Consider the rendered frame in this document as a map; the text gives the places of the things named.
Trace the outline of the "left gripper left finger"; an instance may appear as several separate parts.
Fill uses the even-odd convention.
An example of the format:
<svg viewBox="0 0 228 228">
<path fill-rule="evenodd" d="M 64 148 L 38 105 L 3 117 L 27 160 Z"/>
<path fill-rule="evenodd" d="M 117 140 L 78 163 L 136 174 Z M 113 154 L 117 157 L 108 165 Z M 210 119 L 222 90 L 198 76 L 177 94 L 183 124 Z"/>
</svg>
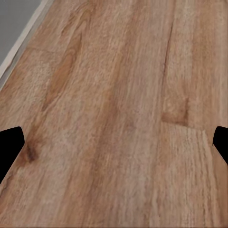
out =
<svg viewBox="0 0 228 228">
<path fill-rule="evenodd" d="M 25 144 L 20 126 L 0 132 L 0 183 Z"/>
</svg>

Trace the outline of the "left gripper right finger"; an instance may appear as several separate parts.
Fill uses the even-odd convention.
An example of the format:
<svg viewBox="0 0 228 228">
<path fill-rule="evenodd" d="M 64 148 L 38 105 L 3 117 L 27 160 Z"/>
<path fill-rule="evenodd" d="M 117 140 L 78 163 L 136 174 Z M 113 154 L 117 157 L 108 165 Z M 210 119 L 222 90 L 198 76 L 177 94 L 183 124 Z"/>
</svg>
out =
<svg viewBox="0 0 228 228">
<path fill-rule="evenodd" d="M 213 144 L 228 165 L 228 128 L 222 126 L 216 128 Z"/>
</svg>

